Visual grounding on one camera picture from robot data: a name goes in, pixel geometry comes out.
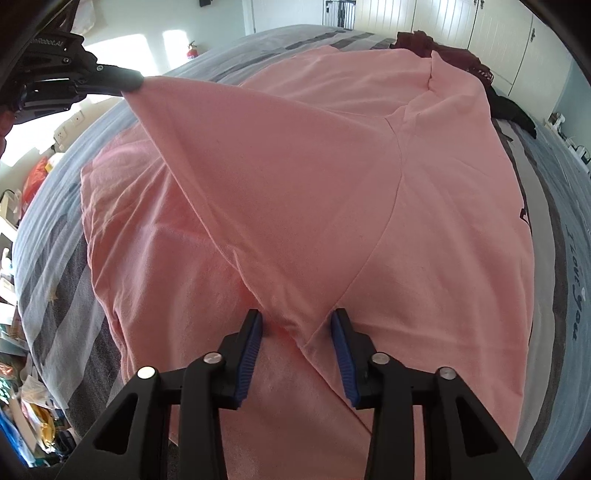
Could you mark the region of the person's left hand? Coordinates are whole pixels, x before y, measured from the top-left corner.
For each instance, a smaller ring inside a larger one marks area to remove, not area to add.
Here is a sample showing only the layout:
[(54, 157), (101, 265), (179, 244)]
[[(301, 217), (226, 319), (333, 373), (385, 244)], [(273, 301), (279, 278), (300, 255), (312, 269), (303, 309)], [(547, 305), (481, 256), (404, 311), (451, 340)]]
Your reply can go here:
[(10, 110), (3, 110), (0, 114), (0, 157), (3, 156), (7, 147), (6, 137), (14, 126), (15, 115)]

